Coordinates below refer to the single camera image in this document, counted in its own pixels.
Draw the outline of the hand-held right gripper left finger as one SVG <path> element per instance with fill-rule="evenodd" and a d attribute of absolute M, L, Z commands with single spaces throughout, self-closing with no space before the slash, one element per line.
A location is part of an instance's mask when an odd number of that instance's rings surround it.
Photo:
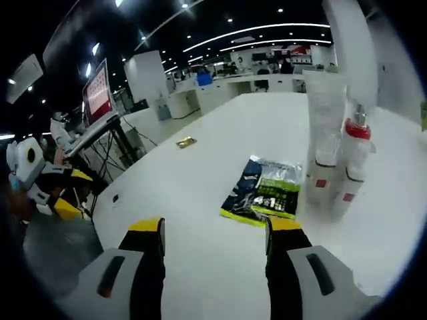
<path fill-rule="evenodd" d="M 130 225 L 119 247 L 79 274 L 79 319 L 161 319 L 165 279 L 165 219 Z"/>

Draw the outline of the person's left hand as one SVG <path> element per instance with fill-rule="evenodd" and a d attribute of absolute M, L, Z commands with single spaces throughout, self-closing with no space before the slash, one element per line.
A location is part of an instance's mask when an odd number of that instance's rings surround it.
<path fill-rule="evenodd" d="M 12 191 L 9 196 L 9 206 L 14 215 L 27 222 L 30 222 L 37 212 L 35 202 L 24 191 Z"/>

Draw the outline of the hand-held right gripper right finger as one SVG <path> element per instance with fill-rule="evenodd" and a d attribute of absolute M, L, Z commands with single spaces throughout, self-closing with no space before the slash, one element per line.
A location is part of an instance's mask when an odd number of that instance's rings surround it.
<path fill-rule="evenodd" d="M 352 270 L 313 246 L 294 220 L 267 218 L 266 258 L 271 319 L 362 319 L 381 301 L 357 288 Z"/>

